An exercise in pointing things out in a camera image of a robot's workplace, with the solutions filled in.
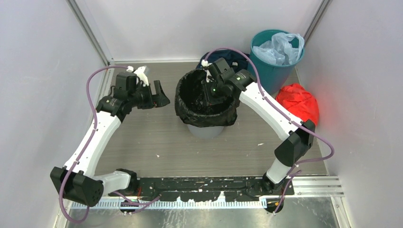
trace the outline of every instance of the teal trash bin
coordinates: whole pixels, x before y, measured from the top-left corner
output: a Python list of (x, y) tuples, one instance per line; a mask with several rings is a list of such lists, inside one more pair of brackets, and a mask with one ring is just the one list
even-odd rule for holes
[[(292, 65), (283, 65), (283, 66), (276, 66), (272, 64), (268, 64), (260, 60), (256, 55), (253, 53), (254, 46), (260, 46), (264, 42), (271, 40), (271, 37), (279, 32), (289, 33), (282, 30), (265, 30), (255, 35), (255, 37), (250, 42), (250, 59), (255, 64), (256, 69), (258, 70), (260, 83), (262, 87), (269, 93), (274, 94), (278, 92), (283, 84), (286, 82), (288, 76), (290, 75), (294, 66), (302, 59), (304, 56), (305, 48), (302, 49), (301, 56), (299, 60)], [(299, 40), (297, 38), (291, 41), (291, 45), (293, 48), (298, 48)], [(250, 71), (253, 75), (255, 72), (250, 65), (248, 64), (248, 71)]]

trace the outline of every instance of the clear plastic bag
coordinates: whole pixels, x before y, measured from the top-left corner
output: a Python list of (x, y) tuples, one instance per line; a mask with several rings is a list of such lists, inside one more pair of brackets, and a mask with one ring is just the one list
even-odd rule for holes
[[(290, 44), (294, 38), (299, 40), (298, 48), (293, 48)], [(299, 60), (304, 44), (304, 38), (299, 34), (280, 32), (274, 34), (271, 40), (264, 42), (259, 47), (254, 46), (253, 52), (265, 63), (277, 66), (292, 65)]]

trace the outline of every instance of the red bag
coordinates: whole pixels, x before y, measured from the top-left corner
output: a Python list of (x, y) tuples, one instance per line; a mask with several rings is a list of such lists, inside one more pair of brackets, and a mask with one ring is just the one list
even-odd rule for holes
[(319, 122), (317, 101), (300, 84), (294, 83), (281, 88), (276, 96), (276, 101), (303, 121), (310, 119), (317, 126)]

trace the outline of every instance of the black trash bag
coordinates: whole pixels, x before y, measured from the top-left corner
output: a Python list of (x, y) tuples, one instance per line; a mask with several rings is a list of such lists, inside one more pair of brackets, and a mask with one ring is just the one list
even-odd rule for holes
[(192, 70), (179, 80), (175, 93), (176, 115), (185, 124), (196, 127), (234, 125), (240, 101), (229, 97), (222, 104), (204, 105), (202, 80), (206, 80), (202, 69)]

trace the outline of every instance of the gray wall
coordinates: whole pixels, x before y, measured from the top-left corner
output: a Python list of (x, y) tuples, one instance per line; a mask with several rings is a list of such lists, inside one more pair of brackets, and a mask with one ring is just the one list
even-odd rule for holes
[(321, 1), (78, 0), (116, 61), (200, 59), (220, 47), (249, 52), (265, 29), (304, 34)]
[(401, 0), (332, 1), (297, 67), (357, 227), (403, 221), (402, 11)]
[[(64, 0), (0, 3), (0, 227), (50, 227), (50, 181), (90, 120), (88, 76), (103, 64)], [(95, 96), (100, 76), (92, 83)]]

